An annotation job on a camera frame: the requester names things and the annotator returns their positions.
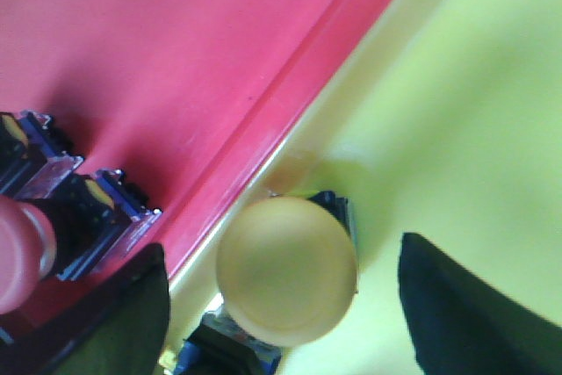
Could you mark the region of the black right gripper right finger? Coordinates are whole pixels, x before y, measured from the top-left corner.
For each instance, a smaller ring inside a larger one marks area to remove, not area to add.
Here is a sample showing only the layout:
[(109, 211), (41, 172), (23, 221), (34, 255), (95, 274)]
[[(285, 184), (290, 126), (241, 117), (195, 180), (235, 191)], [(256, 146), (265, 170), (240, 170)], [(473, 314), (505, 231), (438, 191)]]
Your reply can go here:
[(401, 239), (400, 303), (426, 374), (559, 374), (561, 328), (420, 234)]

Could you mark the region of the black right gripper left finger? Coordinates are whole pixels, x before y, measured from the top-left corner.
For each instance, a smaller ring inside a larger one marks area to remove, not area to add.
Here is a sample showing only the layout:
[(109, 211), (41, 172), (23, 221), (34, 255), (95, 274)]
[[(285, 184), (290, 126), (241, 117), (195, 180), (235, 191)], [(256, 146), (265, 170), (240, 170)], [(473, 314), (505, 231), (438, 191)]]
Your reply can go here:
[(150, 374), (169, 327), (162, 245), (151, 243), (71, 308), (1, 349), (3, 374)]

